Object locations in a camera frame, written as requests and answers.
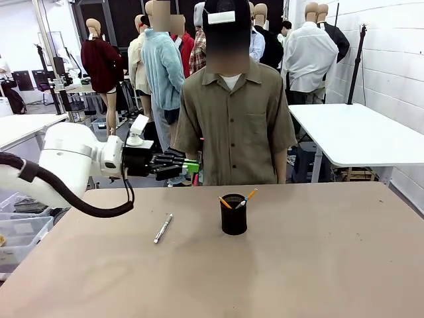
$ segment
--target pen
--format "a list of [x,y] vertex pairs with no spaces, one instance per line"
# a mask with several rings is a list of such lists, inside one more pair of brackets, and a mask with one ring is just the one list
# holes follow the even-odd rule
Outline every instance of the pen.
[[225,205],[229,209],[232,209],[232,207],[222,197],[218,197],[218,199],[223,203],[223,205]]
[[162,228],[160,229],[159,233],[154,238],[154,241],[153,241],[154,244],[159,243],[160,239],[162,238],[162,235],[165,233],[165,230],[168,227],[168,225],[170,224],[171,220],[172,220],[172,214],[169,215],[169,217],[165,221],[165,224],[162,225]]
[[252,199],[252,196],[256,193],[256,191],[258,191],[258,189],[254,189],[252,192],[250,192],[250,194],[248,195],[248,197],[245,197],[245,199],[243,201],[241,201],[237,206],[236,209],[238,209],[239,207],[242,207],[243,205],[246,205],[246,202],[250,199]]

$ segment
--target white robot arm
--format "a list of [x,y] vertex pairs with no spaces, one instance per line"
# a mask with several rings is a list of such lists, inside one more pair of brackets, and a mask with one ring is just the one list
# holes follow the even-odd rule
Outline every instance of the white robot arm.
[[143,140],[148,117],[139,115],[124,143],[117,136],[99,142],[85,125],[58,123],[50,127],[38,164],[0,153],[0,187],[25,193],[51,207],[74,206],[96,217],[113,217],[132,209],[127,202],[114,209],[98,209],[81,200],[90,176],[120,178],[156,174],[158,180],[177,176],[184,157],[153,155],[153,142]]

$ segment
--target white undershirt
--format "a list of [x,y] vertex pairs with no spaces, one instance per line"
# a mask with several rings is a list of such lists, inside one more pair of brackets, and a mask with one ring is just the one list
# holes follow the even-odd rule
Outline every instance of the white undershirt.
[[225,81],[225,83],[227,84],[228,88],[232,91],[234,86],[236,85],[237,81],[239,80],[241,74],[236,75],[236,76],[231,76],[231,77],[227,77],[227,76],[222,76],[220,75],[223,80]]

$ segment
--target olive shirt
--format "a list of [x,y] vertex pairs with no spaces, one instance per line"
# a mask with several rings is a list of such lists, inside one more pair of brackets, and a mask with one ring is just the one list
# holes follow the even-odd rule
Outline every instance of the olive shirt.
[[279,73],[252,59],[232,91],[205,68],[186,79],[174,148],[197,154],[204,137],[204,185],[277,183],[273,155],[296,143],[281,88]]

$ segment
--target pen holder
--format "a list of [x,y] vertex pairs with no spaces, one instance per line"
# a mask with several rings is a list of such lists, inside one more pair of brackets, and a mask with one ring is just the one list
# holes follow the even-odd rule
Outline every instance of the pen holder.
[[244,200],[244,196],[240,194],[227,194],[223,197],[223,199],[232,207],[232,209],[229,209],[222,202],[219,202],[221,205],[223,232],[228,235],[243,234],[247,230],[247,202],[245,205],[239,207],[238,209],[236,209],[236,206]]

